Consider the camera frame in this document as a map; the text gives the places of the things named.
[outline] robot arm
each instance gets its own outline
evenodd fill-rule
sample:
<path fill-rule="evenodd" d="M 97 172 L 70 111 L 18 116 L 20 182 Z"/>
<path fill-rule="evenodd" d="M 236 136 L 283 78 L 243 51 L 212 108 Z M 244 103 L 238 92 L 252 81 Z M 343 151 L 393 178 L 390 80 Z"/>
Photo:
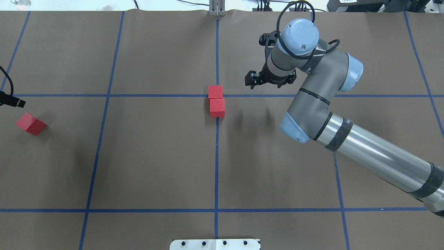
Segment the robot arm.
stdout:
<path fill-rule="evenodd" d="M 266 62 L 259 74 L 248 72 L 245 83 L 251 89 L 267 82 L 280 88 L 293 83 L 295 68 L 308 74 L 285 113 L 280 130 L 301 143 L 309 139 L 321 143 L 444 217 L 442 168 L 329 111 L 336 92 L 348 91 L 359 81 L 364 69 L 362 63 L 319 39 L 318 29 L 309 20 L 293 20 L 286 25 L 281 38 L 278 33 L 261 36 L 259 43 L 266 47 Z"/>

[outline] light blue cap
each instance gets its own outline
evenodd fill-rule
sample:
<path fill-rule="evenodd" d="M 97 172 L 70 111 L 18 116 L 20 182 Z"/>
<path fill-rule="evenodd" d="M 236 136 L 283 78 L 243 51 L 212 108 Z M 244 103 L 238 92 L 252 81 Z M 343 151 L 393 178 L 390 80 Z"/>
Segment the light blue cap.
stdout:
<path fill-rule="evenodd" d="M 317 41 L 319 40 L 319 31 L 311 21 L 298 18 L 285 26 L 281 32 L 281 36 L 285 45 L 293 54 L 302 56 L 311 52 L 316 47 Z M 282 52 L 288 55 L 280 41 L 277 45 Z"/>
<path fill-rule="evenodd" d="M 349 56 L 349 69 L 347 71 L 347 77 L 345 78 L 345 82 L 339 91 L 347 92 L 351 90 L 355 84 L 359 81 L 364 71 L 364 65 L 356 58 Z"/>
<path fill-rule="evenodd" d="M 301 127 L 299 127 L 288 112 L 285 112 L 285 116 L 279 125 L 279 129 L 284 134 L 300 143 L 306 143 L 309 139 L 309 137 L 305 134 Z"/>

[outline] red block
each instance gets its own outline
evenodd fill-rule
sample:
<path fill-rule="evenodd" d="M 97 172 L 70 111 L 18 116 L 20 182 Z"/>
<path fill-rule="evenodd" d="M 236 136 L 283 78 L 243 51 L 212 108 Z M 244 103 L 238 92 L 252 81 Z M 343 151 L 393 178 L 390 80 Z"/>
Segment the red block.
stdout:
<path fill-rule="evenodd" d="M 219 99 L 223 98 L 223 86 L 222 85 L 211 85 L 208 86 L 208 99 Z"/>
<path fill-rule="evenodd" d="M 225 116 L 225 99 L 210 99 L 210 116 L 224 117 Z"/>
<path fill-rule="evenodd" d="M 33 135 L 38 135 L 40 131 L 46 126 L 44 122 L 25 113 L 17 122 L 16 125 L 24 131 Z"/>

